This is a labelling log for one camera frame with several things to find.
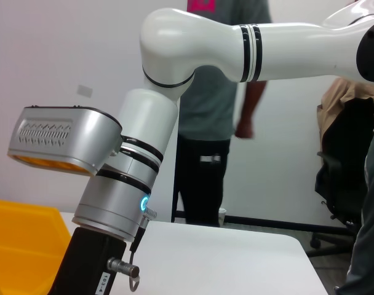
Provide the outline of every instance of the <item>gray t-shirt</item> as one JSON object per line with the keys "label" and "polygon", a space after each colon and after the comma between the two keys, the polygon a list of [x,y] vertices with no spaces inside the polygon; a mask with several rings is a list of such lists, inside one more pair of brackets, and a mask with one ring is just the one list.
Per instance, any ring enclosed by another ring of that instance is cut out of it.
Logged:
{"label": "gray t-shirt", "polygon": [[[226,25],[271,22],[267,0],[189,0],[188,11]],[[218,68],[197,68],[181,96],[179,134],[191,140],[230,139],[236,88]]]}

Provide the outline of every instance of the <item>white table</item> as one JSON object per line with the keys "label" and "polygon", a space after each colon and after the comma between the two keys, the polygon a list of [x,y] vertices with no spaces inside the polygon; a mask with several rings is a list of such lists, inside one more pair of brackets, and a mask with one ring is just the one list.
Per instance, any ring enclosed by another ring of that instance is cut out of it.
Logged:
{"label": "white table", "polygon": [[[72,234],[73,214],[62,216]],[[327,295],[299,242],[286,235],[152,221],[134,264],[136,295]],[[111,295],[121,294],[131,292],[119,273]]]}

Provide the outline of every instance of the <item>floor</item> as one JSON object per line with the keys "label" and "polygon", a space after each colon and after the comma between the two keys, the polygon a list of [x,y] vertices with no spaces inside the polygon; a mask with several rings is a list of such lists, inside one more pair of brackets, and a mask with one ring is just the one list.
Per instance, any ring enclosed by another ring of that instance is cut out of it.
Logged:
{"label": "floor", "polygon": [[[175,220],[177,223],[184,223],[184,219],[177,218]],[[229,229],[239,229],[239,230],[251,230],[254,232],[268,232],[273,234],[290,235],[296,238],[302,245],[305,251],[312,250],[310,247],[310,232],[301,232],[297,230],[287,230],[287,229],[274,229],[271,227],[258,227],[258,226],[246,226],[243,224],[224,224],[225,228]],[[321,247],[324,248],[330,246],[326,242],[321,243]],[[341,286],[345,282],[346,274],[348,271],[351,255],[341,254],[341,255],[331,255],[311,258],[311,264],[314,266],[322,284],[325,286],[329,295],[335,295],[334,287]]]}

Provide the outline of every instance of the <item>yellow bin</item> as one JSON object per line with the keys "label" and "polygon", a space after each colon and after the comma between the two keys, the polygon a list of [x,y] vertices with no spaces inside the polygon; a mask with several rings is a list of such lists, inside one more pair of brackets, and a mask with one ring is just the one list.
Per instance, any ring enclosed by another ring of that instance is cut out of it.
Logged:
{"label": "yellow bin", "polygon": [[0,295],[46,295],[70,239],[56,208],[0,201]]}

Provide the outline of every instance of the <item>chair wheel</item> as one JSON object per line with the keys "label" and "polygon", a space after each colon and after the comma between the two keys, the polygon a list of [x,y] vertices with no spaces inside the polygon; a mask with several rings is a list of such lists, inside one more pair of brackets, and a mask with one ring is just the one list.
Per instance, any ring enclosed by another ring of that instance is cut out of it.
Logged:
{"label": "chair wheel", "polygon": [[310,246],[313,249],[321,248],[321,241],[318,238],[312,238],[310,241]]}

